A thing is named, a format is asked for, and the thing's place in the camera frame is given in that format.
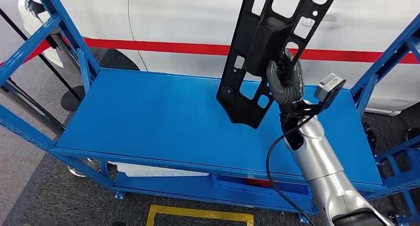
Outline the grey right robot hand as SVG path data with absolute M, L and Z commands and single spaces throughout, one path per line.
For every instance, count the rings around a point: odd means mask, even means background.
M 285 49 L 280 59 L 267 63 L 266 78 L 273 99 L 279 105 L 299 101 L 304 94 L 303 71 L 300 61 L 291 65 L 292 53 Z

